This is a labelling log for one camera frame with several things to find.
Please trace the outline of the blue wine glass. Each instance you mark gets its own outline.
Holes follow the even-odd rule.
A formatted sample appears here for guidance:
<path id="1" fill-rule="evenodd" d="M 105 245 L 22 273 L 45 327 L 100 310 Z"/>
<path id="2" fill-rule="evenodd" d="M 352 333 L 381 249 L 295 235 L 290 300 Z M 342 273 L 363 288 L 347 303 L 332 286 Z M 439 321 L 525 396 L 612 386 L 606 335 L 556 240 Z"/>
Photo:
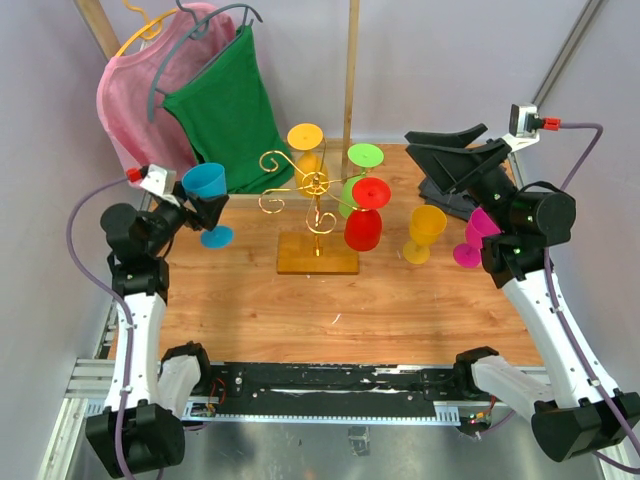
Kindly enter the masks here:
<path id="1" fill-rule="evenodd" d="M 233 230 L 220 225 L 220 217 L 229 201 L 226 172 L 219 163 L 204 163 L 191 168 L 182 178 L 182 187 L 195 210 L 197 228 L 204 247 L 221 249 L 233 240 Z"/>

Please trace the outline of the pink wine glass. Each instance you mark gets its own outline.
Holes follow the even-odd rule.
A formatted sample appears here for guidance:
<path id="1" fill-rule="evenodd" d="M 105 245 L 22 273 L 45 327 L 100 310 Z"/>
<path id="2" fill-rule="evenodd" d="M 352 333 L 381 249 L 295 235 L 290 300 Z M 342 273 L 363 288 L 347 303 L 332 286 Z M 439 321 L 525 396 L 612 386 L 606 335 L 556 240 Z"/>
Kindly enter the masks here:
<path id="1" fill-rule="evenodd" d="M 465 242 L 453 250 L 455 262 L 463 268 L 476 268 L 481 264 L 483 239 L 500 234 L 500 228 L 481 208 L 476 208 L 470 215 L 465 228 Z"/>

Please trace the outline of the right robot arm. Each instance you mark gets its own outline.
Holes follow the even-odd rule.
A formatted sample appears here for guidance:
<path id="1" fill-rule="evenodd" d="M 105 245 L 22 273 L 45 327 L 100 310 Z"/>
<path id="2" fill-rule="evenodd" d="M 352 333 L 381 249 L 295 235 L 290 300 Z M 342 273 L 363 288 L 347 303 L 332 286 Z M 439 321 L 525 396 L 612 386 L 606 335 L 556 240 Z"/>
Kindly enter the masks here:
<path id="1" fill-rule="evenodd" d="M 556 462 L 585 454 L 606 461 L 605 449 L 638 440 L 639 395 L 623 392 L 606 372 L 561 296 L 549 249 L 570 240 L 576 201 L 545 181 L 519 188 L 501 167 L 509 154 L 537 143 L 541 130 L 561 126 L 557 119 L 515 125 L 481 146 L 472 143 L 483 124 L 456 133 L 410 131 L 406 151 L 441 192 L 467 192 L 498 227 L 482 240 L 483 268 L 524 321 L 549 378 L 543 384 L 480 347 L 457 356 L 455 392 L 466 400 L 486 393 L 508 405 Z"/>

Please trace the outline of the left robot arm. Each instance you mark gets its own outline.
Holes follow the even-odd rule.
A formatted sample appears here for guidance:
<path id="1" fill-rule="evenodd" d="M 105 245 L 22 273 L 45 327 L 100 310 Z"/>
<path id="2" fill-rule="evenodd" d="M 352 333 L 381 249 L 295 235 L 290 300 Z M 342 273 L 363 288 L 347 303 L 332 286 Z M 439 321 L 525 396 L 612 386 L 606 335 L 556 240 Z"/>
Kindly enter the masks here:
<path id="1" fill-rule="evenodd" d="M 103 410 L 88 419 L 86 437 L 114 479 L 163 471 L 184 458 L 183 413 L 191 395 L 212 388 L 214 371 L 199 343 L 158 354 L 170 285 L 162 251 L 184 226 L 212 232 L 228 200 L 226 194 L 185 194 L 152 211 L 119 203 L 102 214 L 111 248 L 107 291 L 118 304 L 118 352 Z"/>

